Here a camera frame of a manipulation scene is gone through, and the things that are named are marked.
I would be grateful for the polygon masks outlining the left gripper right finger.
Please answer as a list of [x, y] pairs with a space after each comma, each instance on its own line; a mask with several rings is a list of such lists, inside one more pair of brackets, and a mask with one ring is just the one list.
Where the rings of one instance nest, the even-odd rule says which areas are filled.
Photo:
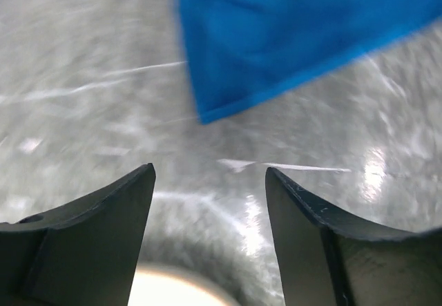
[[287, 305], [440, 305], [441, 230], [356, 216], [275, 168], [267, 208]]

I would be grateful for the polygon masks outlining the blue cloth napkin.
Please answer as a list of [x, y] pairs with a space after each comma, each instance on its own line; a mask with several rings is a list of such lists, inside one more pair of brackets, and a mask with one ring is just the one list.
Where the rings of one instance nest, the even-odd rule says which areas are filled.
[[177, 12], [207, 124], [431, 24], [441, 0], [177, 0]]

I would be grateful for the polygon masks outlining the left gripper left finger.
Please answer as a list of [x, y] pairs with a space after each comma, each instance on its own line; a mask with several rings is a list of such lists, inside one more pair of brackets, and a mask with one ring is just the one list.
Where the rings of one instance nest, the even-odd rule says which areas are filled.
[[153, 199], [144, 164], [60, 207], [1, 224], [2, 305], [126, 305]]

